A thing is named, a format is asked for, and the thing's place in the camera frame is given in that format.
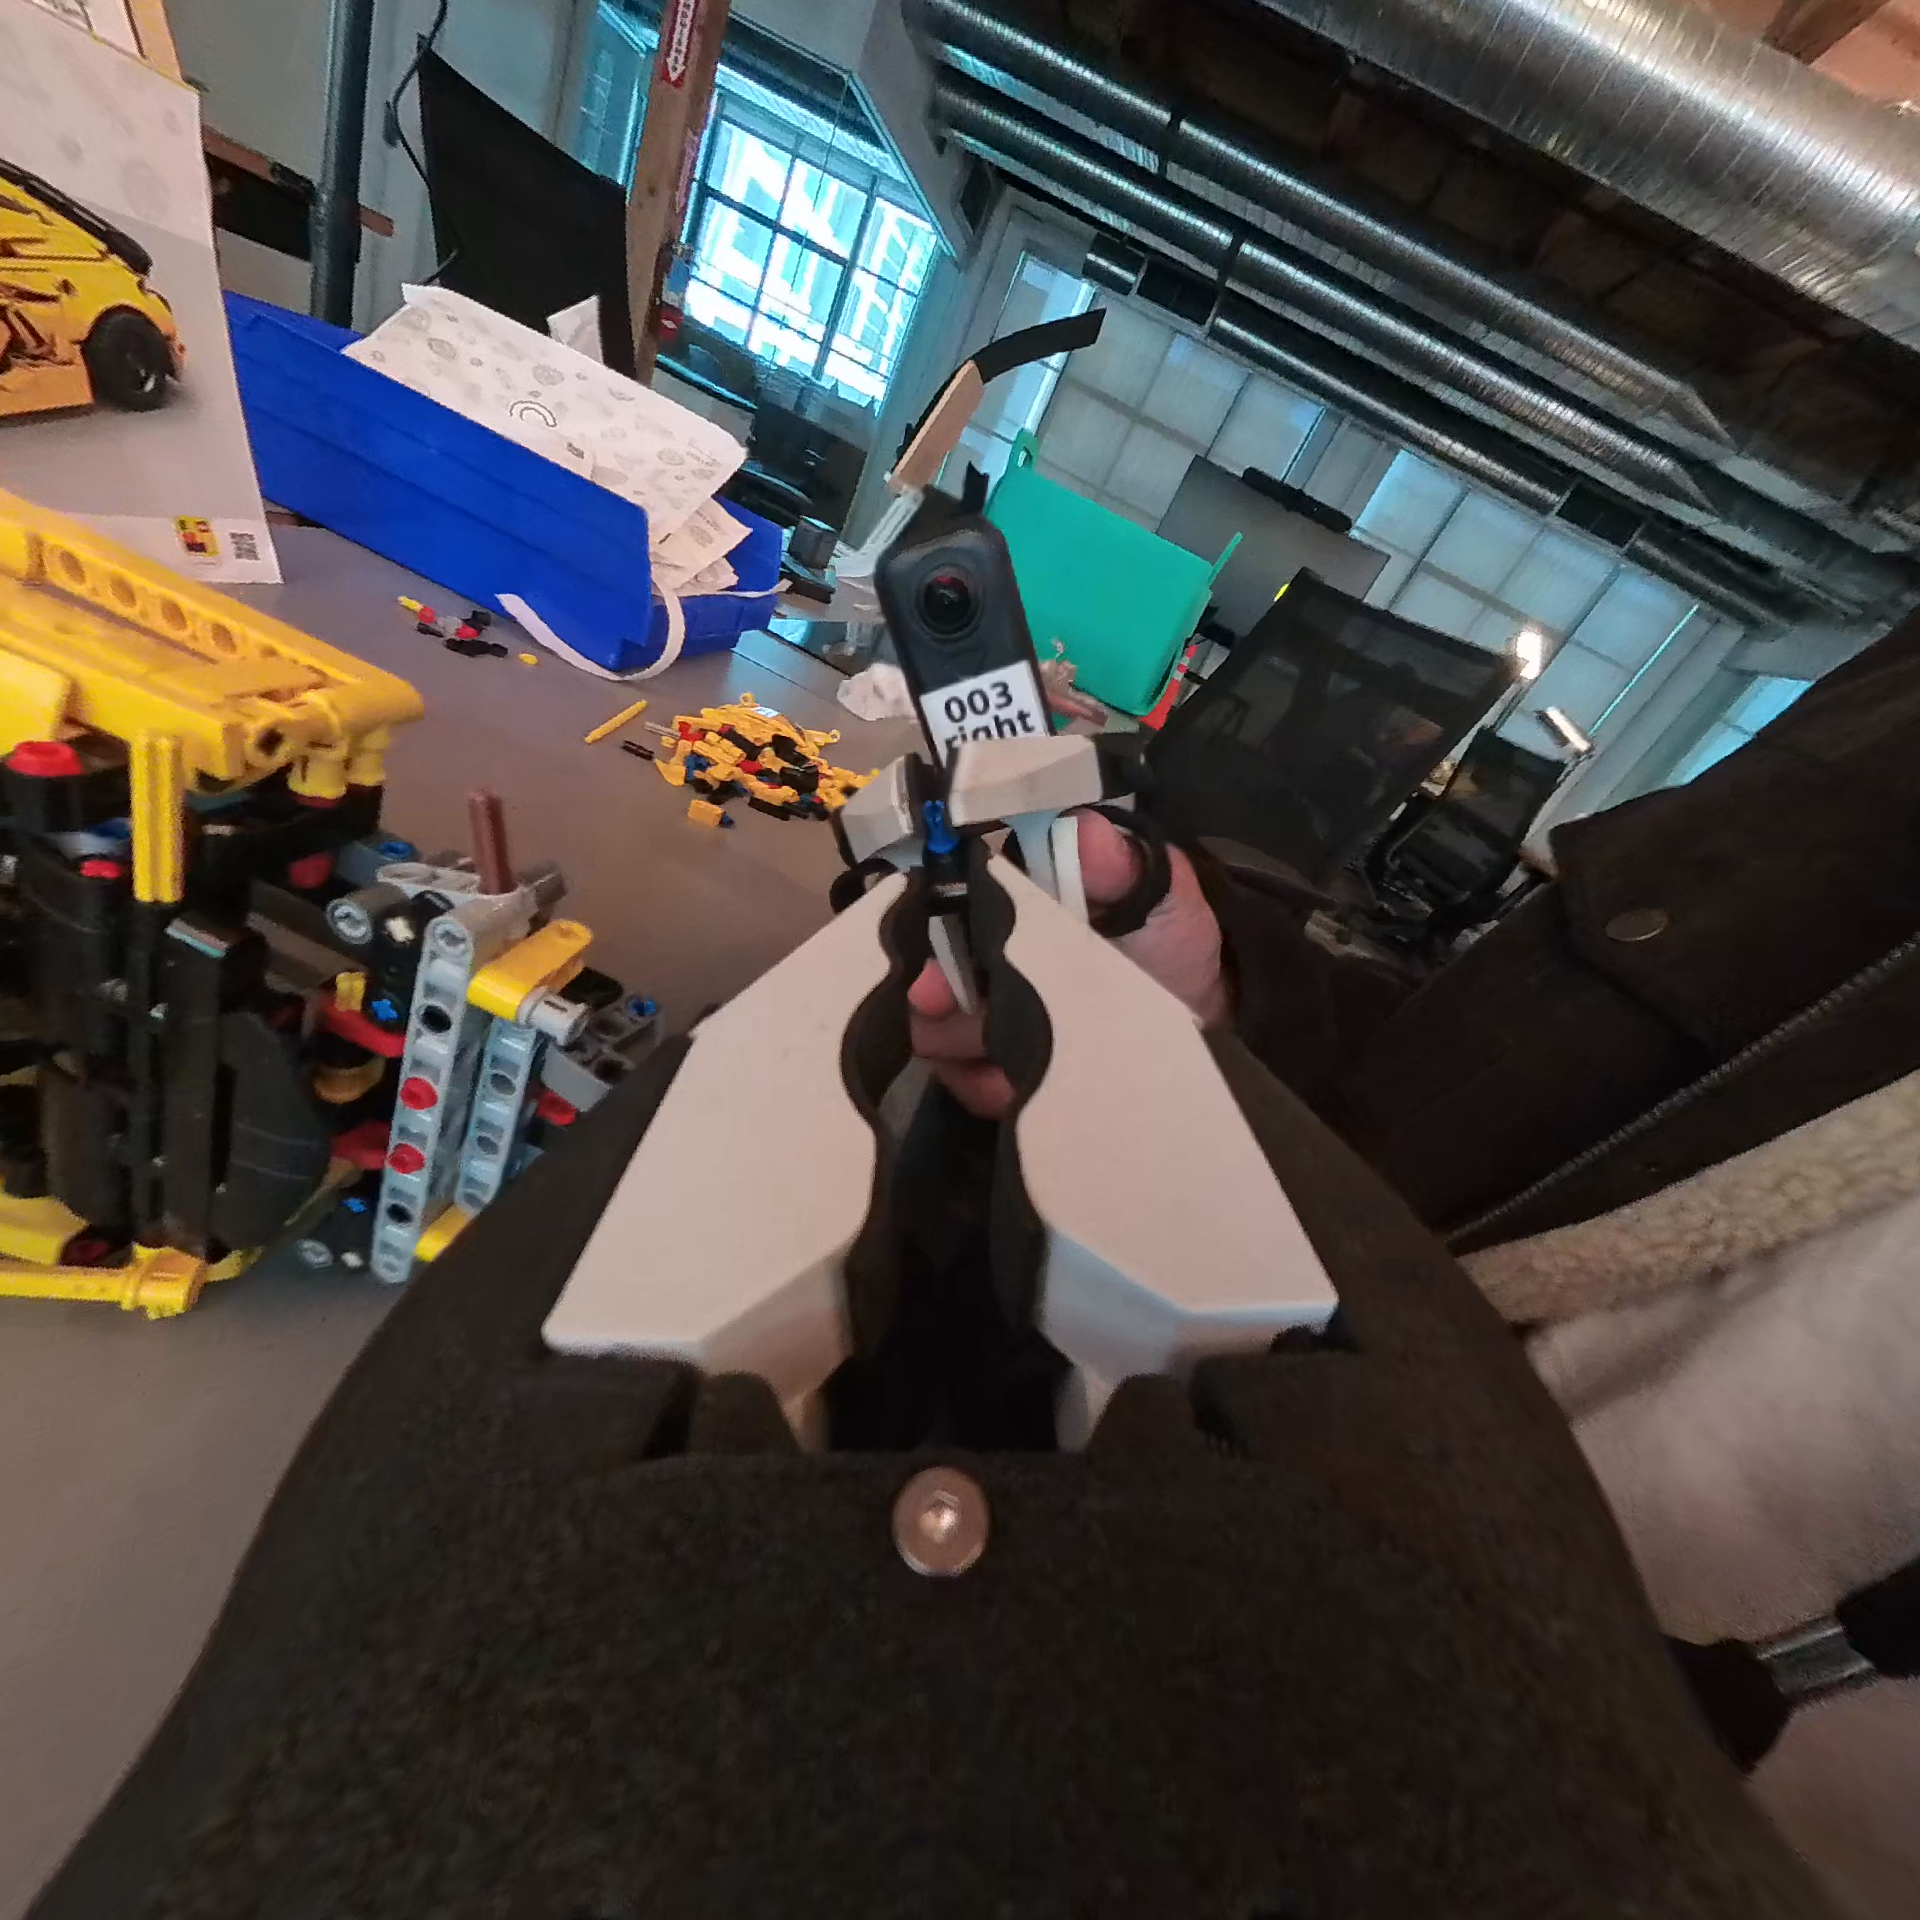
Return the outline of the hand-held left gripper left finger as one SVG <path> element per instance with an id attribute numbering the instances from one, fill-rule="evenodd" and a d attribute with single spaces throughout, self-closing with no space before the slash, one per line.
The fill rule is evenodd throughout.
<path id="1" fill-rule="evenodd" d="M 824 1382 L 891 1316 L 889 1257 L 847 1265 L 920 958 L 923 879 L 894 873 L 691 1032 L 544 1319 L 550 1353 L 755 1376 L 824 1440 Z"/>

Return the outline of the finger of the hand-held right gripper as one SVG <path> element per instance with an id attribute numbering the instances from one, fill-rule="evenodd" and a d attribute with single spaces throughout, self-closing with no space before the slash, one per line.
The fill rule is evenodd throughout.
<path id="1" fill-rule="evenodd" d="M 926 806 L 939 796 L 939 776 L 918 752 L 894 759 L 859 785 L 831 819 L 846 868 L 831 881 L 829 903 L 851 905 L 875 879 L 918 868 L 926 856 Z"/>
<path id="2" fill-rule="evenodd" d="M 953 752 L 953 827 L 1013 824 L 1136 793 L 1145 736 L 993 736 Z"/>

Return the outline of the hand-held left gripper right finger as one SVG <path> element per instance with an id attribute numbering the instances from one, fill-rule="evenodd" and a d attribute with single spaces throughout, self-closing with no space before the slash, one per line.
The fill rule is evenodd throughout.
<path id="1" fill-rule="evenodd" d="M 1118 1384 L 1320 1331 L 1337 1292 L 1189 1008 L 1008 861 L 979 868 L 975 924 L 1017 1089 L 1008 1195 L 1039 1231 L 1015 1283 L 1081 1449 Z"/>

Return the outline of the pile of yellow toy bricks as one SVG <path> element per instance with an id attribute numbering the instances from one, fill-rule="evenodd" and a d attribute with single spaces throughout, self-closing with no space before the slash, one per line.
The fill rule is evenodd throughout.
<path id="1" fill-rule="evenodd" d="M 734 827 L 742 812 L 829 822 L 877 774 L 835 763 L 837 732 L 801 727 L 751 694 L 665 721 L 640 719 L 640 728 L 624 752 L 652 760 L 699 827 Z"/>

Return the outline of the yellow toy car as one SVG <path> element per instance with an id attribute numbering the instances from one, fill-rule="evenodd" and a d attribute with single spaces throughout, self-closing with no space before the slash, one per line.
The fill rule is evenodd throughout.
<path id="1" fill-rule="evenodd" d="M 4 496 L 1 1294 L 165 1319 L 284 1246 L 407 1283 L 656 1039 L 407 680 Z"/>

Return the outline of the person's right forearm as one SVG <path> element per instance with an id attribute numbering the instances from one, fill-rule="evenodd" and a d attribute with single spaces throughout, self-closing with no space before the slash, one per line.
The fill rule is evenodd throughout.
<path id="1" fill-rule="evenodd" d="M 1569 1011 L 1557 889 L 1419 979 L 1320 945 L 1267 876 L 1201 856 L 1246 1047 L 1411 1205 L 1452 1229 L 1566 1157 L 1552 1070 Z"/>

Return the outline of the wooden desk lamp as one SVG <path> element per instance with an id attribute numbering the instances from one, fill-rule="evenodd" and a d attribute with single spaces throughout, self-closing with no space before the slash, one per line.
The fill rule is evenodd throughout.
<path id="1" fill-rule="evenodd" d="M 1063 319 L 1008 331 L 983 347 L 951 372 L 937 399 L 923 414 L 923 421 L 908 436 L 891 470 L 885 473 L 885 488 L 889 504 L 877 517 L 863 545 L 851 549 L 835 558 L 837 583 L 853 584 L 873 577 L 879 555 L 904 533 L 911 519 L 920 511 L 932 486 L 953 455 L 964 430 L 993 379 L 1019 367 L 1049 360 L 1063 351 L 1078 351 L 1089 347 L 1107 316 L 1102 311 L 1085 311 Z"/>

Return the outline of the teal fabric bag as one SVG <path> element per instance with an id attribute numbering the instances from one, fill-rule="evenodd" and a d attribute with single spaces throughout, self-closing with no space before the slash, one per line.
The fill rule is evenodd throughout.
<path id="1" fill-rule="evenodd" d="M 1207 611 L 1240 535 L 1192 555 L 1039 473 L 1031 431 L 1015 436 L 988 500 L 1043 655 L 1060 645 L 1077 685 L 1145 718 Z"/>

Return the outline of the white paper strip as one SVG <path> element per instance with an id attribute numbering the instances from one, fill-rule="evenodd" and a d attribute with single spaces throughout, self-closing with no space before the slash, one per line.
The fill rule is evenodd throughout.
<path id="1" fill-rule="evenodd" d="M 686 617 L 684 605 L 677 595 L 667 595 L 662 598 L 665 611 L 665 636 L 657 657 L 637 667 L 622 667 L 613 669 L 596 661 L 583 655 L 576 647 L 572 647 L 563 636 L 558 636 L 541 617 L 533 611 L 533 605 L 511 595 L 503 592 L 497 596 L 501 611 L 508 619 L 511 619 L 518 629 L 528 632 L 528 637 L 540 647 L 544 654 L 585 671 L 592 679 L 608 680 L 608 684 L 640 684 L 657 679 L 675 661 L 680 657 L 684 640 L 686 640 Z"/>

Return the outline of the bundle of small paper bags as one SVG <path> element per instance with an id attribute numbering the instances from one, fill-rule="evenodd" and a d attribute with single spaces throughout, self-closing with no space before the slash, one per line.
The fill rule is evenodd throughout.
<path id="1" fill-rule="evenodd" d="M 734 552 L 748 541 L 751 519 L 711 496 L 686 488 L 640 491 L 646 517 L 646 560 L 657 592 L 721 592 L 739 583 Z"/>

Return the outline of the paned window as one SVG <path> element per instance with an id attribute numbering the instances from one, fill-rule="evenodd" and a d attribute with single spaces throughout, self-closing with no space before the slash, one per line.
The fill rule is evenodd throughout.
<path id="1" fill-rule="evenodd" d="M 918 190 L 851 125 L 721 89 L 688 212 L 688 316 L 877 411 L 945 255 Z"/>

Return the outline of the scatter of small toy pins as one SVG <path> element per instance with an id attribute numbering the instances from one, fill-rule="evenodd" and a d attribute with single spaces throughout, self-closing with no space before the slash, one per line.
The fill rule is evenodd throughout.
<path id="1" fill-rule="evenodd" d="M 443 651 L 464 657 L 515 657 L 518 664 L 540 664 L 540 655 L 517 651 L 492 632 L 494 617 L 485 607 L 471 607 L 467 615 L 443 615 L 409 595 L 400 595 L 396 605 L 412 617 L 419 636 L 433 640 Z"/>

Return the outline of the blue plastic bin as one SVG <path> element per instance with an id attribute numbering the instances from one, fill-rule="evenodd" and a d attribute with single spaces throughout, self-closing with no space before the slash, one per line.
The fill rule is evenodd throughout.
<path id="1" fill-rule="evenodd" d="M 225 293 L 262 499 L 596 669 L 656 669 L 669 605 L 637 504 L 351 360 L 344 326 Z"/>

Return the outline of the grey metal pole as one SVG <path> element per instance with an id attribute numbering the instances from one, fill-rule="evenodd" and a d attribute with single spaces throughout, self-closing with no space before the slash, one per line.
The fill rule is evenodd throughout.
<path id="1" fill-rule="evenodd" d="M 326 9 L 320 173 L 308 211 L 308 311 L 333 326 L 351 321 L 361 254 L 361 171 L 367 123 L 367 71 L 376 3 Z"/>

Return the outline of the wooden support post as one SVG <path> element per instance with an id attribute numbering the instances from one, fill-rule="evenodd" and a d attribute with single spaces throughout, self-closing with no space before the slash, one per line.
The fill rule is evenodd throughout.
<path id="1" fill-rule="evenodd" d="M 630 356 L 641 387 L 656 371 L 665 273 L 699 169 L 728 14 L 728 3 L 665 3 L 661 12 L 625 204 Z"/>

